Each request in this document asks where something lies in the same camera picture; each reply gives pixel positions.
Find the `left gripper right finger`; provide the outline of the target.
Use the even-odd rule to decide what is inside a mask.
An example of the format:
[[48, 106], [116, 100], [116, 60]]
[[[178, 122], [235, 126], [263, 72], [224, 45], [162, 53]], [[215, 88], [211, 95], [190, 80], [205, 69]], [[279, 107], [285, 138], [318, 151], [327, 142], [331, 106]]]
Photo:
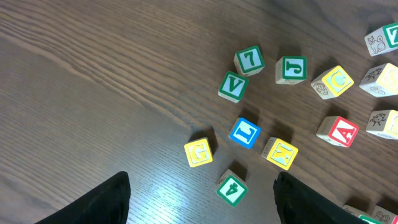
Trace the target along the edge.
[[280, 221], [285, 224], [366, 224], [314, 191], [288, 172], [273, 184]]

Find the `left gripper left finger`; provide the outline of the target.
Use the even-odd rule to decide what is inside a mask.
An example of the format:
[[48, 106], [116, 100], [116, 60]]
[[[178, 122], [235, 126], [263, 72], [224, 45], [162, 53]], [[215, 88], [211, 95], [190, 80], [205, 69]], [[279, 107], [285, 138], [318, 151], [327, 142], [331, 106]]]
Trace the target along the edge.
[[126, 224], [130, 196], [128, 173], [121, 171], [37, 224]]

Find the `green N block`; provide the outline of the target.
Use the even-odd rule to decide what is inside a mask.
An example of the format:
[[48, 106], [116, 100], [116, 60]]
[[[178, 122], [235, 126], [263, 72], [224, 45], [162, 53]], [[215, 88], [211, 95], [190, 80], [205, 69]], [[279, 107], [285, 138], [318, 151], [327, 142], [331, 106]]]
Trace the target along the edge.
[[368, 224], [382, 224], [382, 222], [377, 221], [376, 219], [371, 218], [367, 213], [358, 210], [357, 208], [351, 207], [349, 205], [344, 205], [343, 210], [356, 216], [360, 220], [368, 223]]

